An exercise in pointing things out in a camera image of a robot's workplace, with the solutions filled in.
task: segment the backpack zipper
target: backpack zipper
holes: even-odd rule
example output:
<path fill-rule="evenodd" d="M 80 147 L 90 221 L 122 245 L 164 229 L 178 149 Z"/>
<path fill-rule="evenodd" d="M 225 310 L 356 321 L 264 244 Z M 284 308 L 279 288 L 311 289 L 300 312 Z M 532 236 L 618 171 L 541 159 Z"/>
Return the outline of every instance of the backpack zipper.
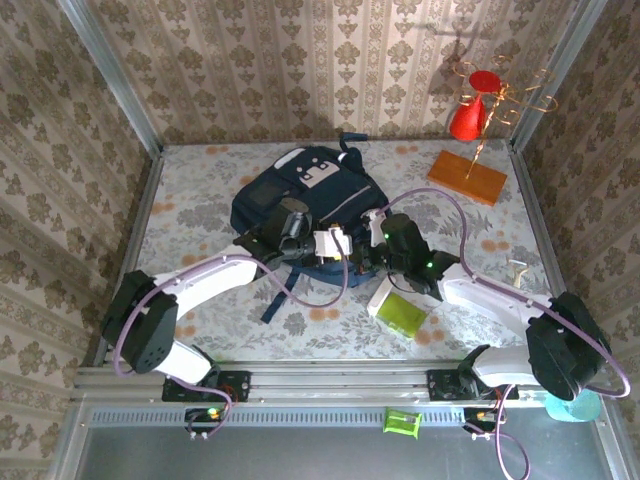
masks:
<path fill-rule="evenodd" d="M 336 208 L 334 208 L 333 210 L 331 210 L 329 213 L 327 213 L 323 218 L 321 218 L 319 221 L 320 222 L 324 222 L 325 220 L 327 220 L 331 215 L 334 215 L 336 212 L 338 212 L 342 207 L 344 207 L 347 203 L 349 203 L 351 200 L 353 200 L 354 198 L 356 198 L 357 196 L 359 196 L 360 194 L 366 192 L 367 190 L 369 190 L 371 188 L 371 185 L 367 185 L 366 187 L 364 187 L 361 190 L 358 190 L 356 193 L 354 193 L 353 195 L 351 195 L 349 198 L 345 199 L 340 205 L 338 205 Z"/>

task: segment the navy blue backpack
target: navy blue backpack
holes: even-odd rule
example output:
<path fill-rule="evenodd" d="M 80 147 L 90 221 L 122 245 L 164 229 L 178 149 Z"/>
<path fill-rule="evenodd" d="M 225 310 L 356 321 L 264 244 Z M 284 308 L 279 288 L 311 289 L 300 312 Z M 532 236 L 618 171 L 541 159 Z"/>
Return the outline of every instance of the navy blue backpack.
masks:
<path fill-rule="evenodd" d="M 243 234 L 251 227 L 266 221 L 284 197 L 304 202 L 315 220 L 326 224 L 338 223 L 351 235 L 353 245 L 369 243 L 371 234 L 365 228 L 362 215 L 389 203 L 376 182 L 365 172 L 360 150 L 347 147 L 347 141 L 364 141 L 367 135 L 343 133 L 340 150 L 327 147 L 296 148 L 279 158 L 271 167 L 246 185 L 233 199 L 231 226 Z M 286 281 L 293 288 L 300 274 L 331 285 L 342 284 L 341 262 L 303 267 L 292 266 Z M 366 282 L 375 271 L 359 272 L 349 265 L 349 287 Z M 269 323 L 286 295 L 280 292 L 262 316 Z"/>

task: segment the floral tablecloth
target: floral tablecloth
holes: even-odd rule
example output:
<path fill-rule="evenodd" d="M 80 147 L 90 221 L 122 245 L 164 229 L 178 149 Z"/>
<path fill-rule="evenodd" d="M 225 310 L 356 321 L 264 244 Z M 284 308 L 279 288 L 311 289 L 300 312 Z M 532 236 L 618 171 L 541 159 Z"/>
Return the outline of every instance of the floral tablecloth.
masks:
<path fill-rule="evenodd" d="M 326 145 L 338 148 L 336 143 Z M 182 268 L 228 246 L 236 234 L 229 225 L 231 200 L 256 174 L 294 143 L 174 146 L 163 152 L 164 170 L 146 229 L 138 267 L 149 274 Z M 475 145 L 456 141 L 380 141 L 358 145 L 365 167 L 391 199 L 406 190 L 430 185 L 427 172 L 442 149 L 471 158 Z M 548 292 L 547 278 L 504 141 L 489 142 L 480 161 L 508 174 L 494 207 L 454 194 L 470 225 L 467 256 L 472 268 L 511 283 L 508 259 L 530 270 L 522 288 Z M 460 219 L 435 195 L 409 198 L 394 209 L 420 226 L 431 248 L 458 253 Z M 279 276 L 288 275 L 282 267 Z M 428 312 L 414 339 L 391 331 L 369 317 L 366 304 L 382 275 L 350 289 L 336 308 L 305 309 L 290 301 L 269 325 L 260 317 L 277 293 L 267 279 L 219 295 L 189 312 L 176 337 L 195 344 L 218 360 L 275 359 L 458 359 L 475 346 L 517 344 L 521 340 L 487 318 L 430 297 L 400 292 Z M 294 293 L 321 304 L 338 287 L 301 277 Z"/>

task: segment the green box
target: green box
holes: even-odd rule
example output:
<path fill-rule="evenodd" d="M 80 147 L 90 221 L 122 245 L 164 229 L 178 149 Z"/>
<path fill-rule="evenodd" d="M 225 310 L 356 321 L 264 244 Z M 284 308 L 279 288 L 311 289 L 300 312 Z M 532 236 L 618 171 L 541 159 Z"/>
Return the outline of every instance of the green box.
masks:
<path fill-rule="evenodd" d="M 421 413 L 407 413 L 387 408 L 382 431 L 409 435 L 417 440 L 421 422 Z"/>
<path fill-rule="evenodd" d="M 380 307 L 377 317 L 389 328 L 413 338 L 427 318 L 427 313 L 400 295 L 390 293 Z"/>

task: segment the wooden block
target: wooden block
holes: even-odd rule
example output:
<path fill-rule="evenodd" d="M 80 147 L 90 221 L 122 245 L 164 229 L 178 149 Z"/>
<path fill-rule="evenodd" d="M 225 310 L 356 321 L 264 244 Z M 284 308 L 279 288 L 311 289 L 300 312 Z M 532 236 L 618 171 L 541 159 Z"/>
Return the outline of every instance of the wooden block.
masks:
<path fill-rule="evenodd" d="M 471 160 L 443 150 L 431 167 L 427 178 L 478 202 L 494 206 L 507 176 L 476 163 L 469 178 L 465 178 L 470 166 Z"/>

